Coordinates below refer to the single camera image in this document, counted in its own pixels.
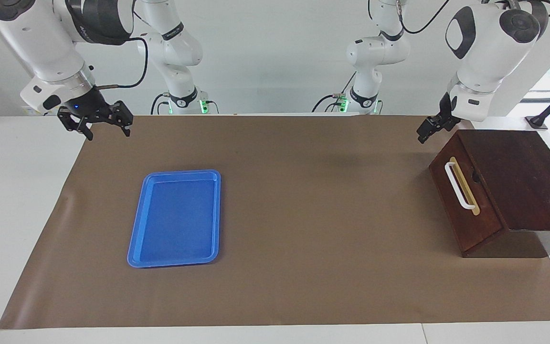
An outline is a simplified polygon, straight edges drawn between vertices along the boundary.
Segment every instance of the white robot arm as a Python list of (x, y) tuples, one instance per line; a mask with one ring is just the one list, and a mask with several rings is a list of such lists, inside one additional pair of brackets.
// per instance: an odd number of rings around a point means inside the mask
[(445, 39), (461, 60), (440, 102), (440, 112), (417, 129), (419, 142), (461, 119), (481, 122), (500, 84), (528, 55), (546, 30), (549, 16), (539, 0), (482, 4), (460, 9), (447, 27)]
[(133, 31), (134, 0), (0, 0), (0, 31), (35, 77), (22, 99), (45, 113), (56, 106), (65, 128), (91, 140), (87, 123), (106, 122), (130, 135), (133, 115), (105, 102), (75, 42), (121, 45)]
[[(158, 33), (142, 35), (148, 43), (150, 63), (164, 78), (169, 89), (166, 96), (173, 113), (179, 115), (205, 112), (205, 92), (196, 87), (188, 67), (203, 59), (201, 44), (184, 28), (174, 0), (141, 0), (146, 22)], [(145, 53), (139, 44), (139, 52)]]
[(379, 65), (393, 65), (406, 60), (410, 44), (404, 36), (399, 11), (404, 13), (408, 0), (374, 0), (370, 3), (373, 23), (380, 29), (377, 37), (364, 37), (347, 47), (347, 60), (356, 68), (356, 78), (345, 97), (347, 111), (370, 113), (375, 109), (382, 76)]

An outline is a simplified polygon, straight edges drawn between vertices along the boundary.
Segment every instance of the table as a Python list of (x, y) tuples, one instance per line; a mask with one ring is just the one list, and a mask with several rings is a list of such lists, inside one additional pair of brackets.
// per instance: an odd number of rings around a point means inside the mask
[[(522, 119), (490, 118), (478, 129), (526, 129)], [(83, 144), (56, 118), (0, 118), (0, 316)], [(550, 134), (542, 132), (548, 146)], [(550, 342), (550, 322), (364, 326), (177, 327), (0, 331), (0, 342)]]

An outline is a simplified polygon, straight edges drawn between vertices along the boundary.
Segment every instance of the dark brown wooden cabinet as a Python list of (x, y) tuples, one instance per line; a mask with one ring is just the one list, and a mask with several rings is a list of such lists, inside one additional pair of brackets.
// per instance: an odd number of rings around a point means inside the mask
[(539, 134), (458, 130), (430, 172), (463, 257), (550, 255), (550, 149)]

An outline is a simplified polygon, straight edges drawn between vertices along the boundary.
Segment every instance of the drawer front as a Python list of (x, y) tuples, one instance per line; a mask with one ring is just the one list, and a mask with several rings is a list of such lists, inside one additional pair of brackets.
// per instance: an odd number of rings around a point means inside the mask
[(457, 135), (432, 161), (430, 172), (464, 256), (502, 229), (495, 209)]

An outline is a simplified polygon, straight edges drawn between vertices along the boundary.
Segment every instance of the blue tray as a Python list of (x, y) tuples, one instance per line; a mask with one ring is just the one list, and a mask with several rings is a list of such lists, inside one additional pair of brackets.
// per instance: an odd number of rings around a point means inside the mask
[(149, 174), (137, 206), (129, 265), (155, 268), (216, 259), (220, 179), (215, 170)]

